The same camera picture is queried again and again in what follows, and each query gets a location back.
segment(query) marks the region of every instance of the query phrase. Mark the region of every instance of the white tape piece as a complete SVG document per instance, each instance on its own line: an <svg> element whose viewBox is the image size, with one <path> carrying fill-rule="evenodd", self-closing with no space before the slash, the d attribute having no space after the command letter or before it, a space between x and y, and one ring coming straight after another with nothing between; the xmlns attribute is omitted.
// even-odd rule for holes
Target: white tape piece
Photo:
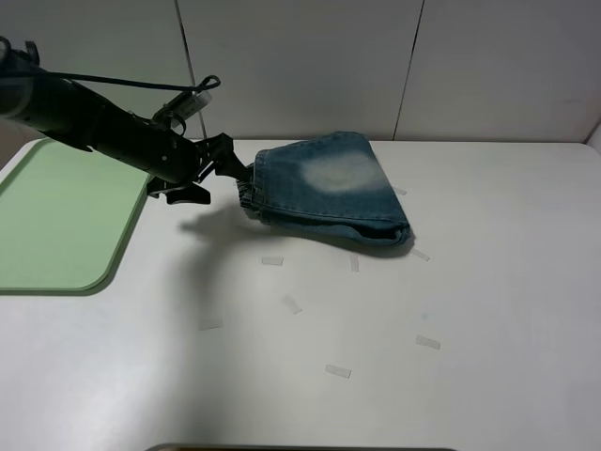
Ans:
<svg viewBox="0 0 601 451"><path fill-rule="evenodd" d="M262 257L261 263L264 265L282 266L284 264L283 257Z"/></svg>
<svg viewBox="0 0 601 451"><path fill-rule="evenodd" d="M419 257L425 261L430 261L430 257L427 256L426 254L424 254L423 252L418 251L417 249L413 248L409 251L411 254L415 255L416 257Z"/></svg>
<svg viewBox="0 0 601 451"><path fill-rule="evenodd" d="M440 349L440 342L433 340L432 338L426 338L425 336L417 335L415 338L416 345L427 346L428 348L433 348L435 350Z"/></svg>
<svg viewBox="0 0 601 451"><path fill-rule="evenodd" d="M201 331L209 331L211 329L221 329L222 327L222 319L205 319L204 321L200 321L199 329Z"/></svg>
<svg viewBox="0 0 601 451"><path fill-rule="evenodd" d="M341 368L340 366L326 365L326 372L333 374L334 376L339 376L341 378L350 378L350 369Z"/></svg>
<svg viewBox="0 0 601 451"><path fill-rule="evenodd" d="M297 315L302 311L297 302L291 296L285 296L282 299L282 302L286 307L288 307L292 315Z"/></svg>
<svg viewBox="0 0 601 451"><path fill-rule="evenodd" d="M351 254L348 258L350 259L350 270L359 272L359 256L357 254Z"/></svg>

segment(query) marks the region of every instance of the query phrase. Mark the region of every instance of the green plastic tray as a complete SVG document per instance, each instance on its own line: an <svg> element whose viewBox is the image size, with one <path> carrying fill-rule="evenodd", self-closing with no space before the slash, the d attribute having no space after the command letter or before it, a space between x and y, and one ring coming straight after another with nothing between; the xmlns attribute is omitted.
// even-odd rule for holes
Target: green plastic tray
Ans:
<svg viewBox="0 0 601 451"><path fill-rule="evenodd" d="M0 294L101 282L134 226L146 173L44 139L0 183Z"/></svg>

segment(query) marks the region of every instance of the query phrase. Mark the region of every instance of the folded jeans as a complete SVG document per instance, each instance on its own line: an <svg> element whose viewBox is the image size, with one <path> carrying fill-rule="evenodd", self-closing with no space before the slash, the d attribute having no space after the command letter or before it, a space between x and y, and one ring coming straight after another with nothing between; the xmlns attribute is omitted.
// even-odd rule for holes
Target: folded jeans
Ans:
<svg viewBox="0 0 601 451"><path fill-rule="evenodd" d="M335 132L261 150L240 204L262 223L349 238L369 245L402 244L410 226L367 139Z"/></svg>

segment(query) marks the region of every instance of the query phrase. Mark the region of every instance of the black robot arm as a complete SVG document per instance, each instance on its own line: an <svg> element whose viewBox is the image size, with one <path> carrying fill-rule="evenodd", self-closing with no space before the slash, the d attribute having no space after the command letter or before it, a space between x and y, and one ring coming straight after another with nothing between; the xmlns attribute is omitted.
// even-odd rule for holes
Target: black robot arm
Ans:
<svg viewBox="0 0 601 451"><path fill-rule="evenodd" d="M158 197L164 193L169 204L210 203L210 193L197 183L212 170L217 175L249 179L248 170L234 153L232 138L226 134L194 143L172 130L177 124L185 127L185 119L199 111L203 105L198 93L218 86L217 77L191 86L152 119L146 119L122 110L67 74L46 72L39 67L35 44L27 42L26 48L27 52L13 50L9 41L0 37L0 117L33 127L74 148L94 149L146 171L154 176L147 186L148 194ZM92 76L78 79L107 80Z"/></svg>

